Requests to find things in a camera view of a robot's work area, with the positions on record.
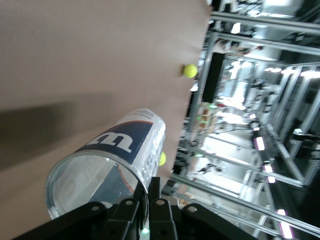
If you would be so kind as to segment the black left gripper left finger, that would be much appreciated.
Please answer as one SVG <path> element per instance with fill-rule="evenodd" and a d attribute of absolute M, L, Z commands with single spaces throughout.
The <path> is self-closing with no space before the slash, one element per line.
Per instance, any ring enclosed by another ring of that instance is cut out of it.
<path fill-rule="evenodd" d="M 12 240 L 125 240 L 137 237 L 130 233 L 139 202 L 124 198 L 107 208 L 103 203 L 86 203 L 60 217 L 42 224 Z"/>

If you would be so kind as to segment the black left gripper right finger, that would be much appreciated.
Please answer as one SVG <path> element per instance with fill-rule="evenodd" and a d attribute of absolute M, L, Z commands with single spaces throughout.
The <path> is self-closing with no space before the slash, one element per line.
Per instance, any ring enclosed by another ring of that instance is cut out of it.
<path fill-rule="evenodd" d="M 148 187 L 150 240 L 256 240 L 200 204 L 179 208 L 160 184 L 153 177 Z"/>

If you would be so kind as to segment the clear tennis ball can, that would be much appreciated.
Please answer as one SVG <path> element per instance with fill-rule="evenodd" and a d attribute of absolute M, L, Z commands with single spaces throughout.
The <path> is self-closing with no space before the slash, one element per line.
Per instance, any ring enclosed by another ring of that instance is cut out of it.
<path fill-rule="evenodd" d="M 132 196 L 144 210 L 166 135 L 164 120 L 147 108 L 134 110 L 62 158 L 46 179 L 48 214 L 56 219 L 89 202 L 111 207 Z"/>

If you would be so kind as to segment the black flat panel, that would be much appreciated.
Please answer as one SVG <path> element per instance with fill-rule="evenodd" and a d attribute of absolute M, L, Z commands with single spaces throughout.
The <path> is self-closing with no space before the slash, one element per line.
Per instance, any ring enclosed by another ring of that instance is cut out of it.
<path fill-rule="evenodd" d="M 223 66 L 225 54 L 214 52 L 212 54 L 211 63 L 203 90 L 202 101 L 212 103 Z"/>

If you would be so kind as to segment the brown table mat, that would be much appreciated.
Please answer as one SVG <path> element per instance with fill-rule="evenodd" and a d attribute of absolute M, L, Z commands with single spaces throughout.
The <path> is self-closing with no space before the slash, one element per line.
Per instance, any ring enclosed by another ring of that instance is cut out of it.
<path fill-rule="evenodd" d="M 50 220 L 44 186 L 63 157 L 127 113 L 166 124 L 173 168 L 211 14 L 206 0 L 0 0 L 0 240 Z"/>

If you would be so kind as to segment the aluminium frame rack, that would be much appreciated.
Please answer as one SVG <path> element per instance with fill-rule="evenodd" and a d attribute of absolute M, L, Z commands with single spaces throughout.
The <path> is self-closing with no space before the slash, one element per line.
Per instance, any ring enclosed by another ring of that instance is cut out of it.
<path fill-rule="evenodd" d="M 320 0 L 211 0 L 163 195 L 255 240 L 320 240 Z M 213 53 L 225 54 L 212 103 Z"/>

